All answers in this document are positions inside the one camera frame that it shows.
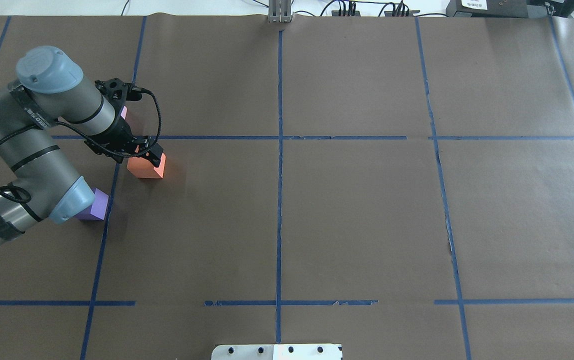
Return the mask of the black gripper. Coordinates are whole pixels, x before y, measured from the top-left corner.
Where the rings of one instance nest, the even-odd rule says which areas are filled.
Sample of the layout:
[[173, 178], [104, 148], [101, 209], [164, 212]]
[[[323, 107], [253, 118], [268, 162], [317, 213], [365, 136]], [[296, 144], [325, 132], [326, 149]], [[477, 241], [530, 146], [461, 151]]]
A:
[[123, 117], [117, 117], [114, 123], [109, 126], [107, 130], [97, 135], [90, 136], [95, 143], [103, 148], [114, 152], [120, 153], [121, 156], [112, 155], [99, 146], [94, 145], [89, 141], [85, 141], [85, 145], [97, 155], [105, 155], [113, 159], [117, 164], [122, 164], [124, 155], [134, 155], [141, 153], [137, 158], [150, 162], [153, 167], [160, 167], [164, 155], [164, 149], [158, 143], [150, 145], [143, 143], [140, 147], [137, 143], [137, 138], [132, 134], [129, 123]]

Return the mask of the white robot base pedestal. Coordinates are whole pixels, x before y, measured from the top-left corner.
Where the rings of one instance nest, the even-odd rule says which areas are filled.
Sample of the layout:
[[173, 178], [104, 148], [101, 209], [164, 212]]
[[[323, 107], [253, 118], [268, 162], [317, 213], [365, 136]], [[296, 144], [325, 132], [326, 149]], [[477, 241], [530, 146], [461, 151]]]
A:
[[341, 344], [221, 344], [214, 347], [212, 360], [342, 360]]

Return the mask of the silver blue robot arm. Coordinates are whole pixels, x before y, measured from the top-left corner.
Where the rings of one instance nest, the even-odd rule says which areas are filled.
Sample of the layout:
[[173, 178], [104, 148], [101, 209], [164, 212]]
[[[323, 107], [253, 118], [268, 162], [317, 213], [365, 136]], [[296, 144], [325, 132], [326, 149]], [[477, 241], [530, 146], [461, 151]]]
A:
[[96, 155], [160, 167], [160, 132], [135, 136], [122, 112], [153, 92], [118, 78], [91, 81], [60, 48], [29, 50], [16, 78], [0, 89], [0, 246], [45, 219], [65, 223], [92, 207], [96, 194], [49, 133], [63, 126]]

